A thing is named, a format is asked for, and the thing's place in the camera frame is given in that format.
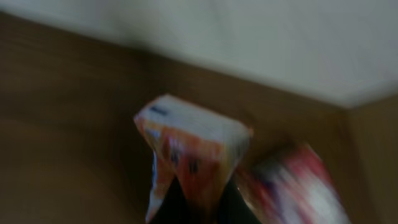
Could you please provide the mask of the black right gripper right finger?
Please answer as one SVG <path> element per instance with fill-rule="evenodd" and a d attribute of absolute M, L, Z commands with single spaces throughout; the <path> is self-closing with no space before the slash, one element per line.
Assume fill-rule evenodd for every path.
<path fill-rule="evenodd" d="M 261 224 L 246 205 L 235 183 L 230 180 L 220 198 L 218 224 Z"/>

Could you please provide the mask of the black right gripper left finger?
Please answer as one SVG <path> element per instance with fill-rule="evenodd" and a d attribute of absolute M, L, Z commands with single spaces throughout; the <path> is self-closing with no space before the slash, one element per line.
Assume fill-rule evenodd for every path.
<path fill-rule="evenodd" d="M 164 201 L 149 224 L 186 224 L 190 212 L 177 178 L 172 181 Z"/>

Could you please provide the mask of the red blue snack bag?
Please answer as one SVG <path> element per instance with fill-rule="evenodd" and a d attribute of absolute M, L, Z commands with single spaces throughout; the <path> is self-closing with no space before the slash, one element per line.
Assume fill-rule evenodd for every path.
<path fill-rule="evenodd" d="M 233 177 L 259 223 L 350 224 L 323 161 L 308 144 L 273 152 Z"/>

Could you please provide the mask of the orange Kleenex tissue pack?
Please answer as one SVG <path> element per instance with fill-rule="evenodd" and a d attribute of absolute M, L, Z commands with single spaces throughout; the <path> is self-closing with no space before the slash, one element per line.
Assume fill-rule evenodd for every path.
<path fill-rule="evenodd" d="M 158 214 L 174 180 L 188 206 L 209 217 L 249 148 L 252 129 L 172 95 L 148 103 L 134 122 L 154 155 L 146 222 Z"/>

